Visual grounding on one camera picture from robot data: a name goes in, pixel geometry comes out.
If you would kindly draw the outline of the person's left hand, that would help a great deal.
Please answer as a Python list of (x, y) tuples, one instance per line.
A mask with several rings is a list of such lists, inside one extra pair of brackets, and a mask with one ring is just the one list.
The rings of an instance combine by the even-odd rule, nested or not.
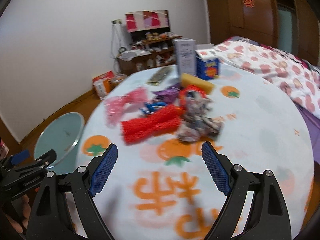
[(11, 226), (17, 233), (23, 234), (27, 229), (31, 207), (29, 205), (29, 197), (25, 194), (20, 198), (11, 201), (4, 208), (4, 213)]

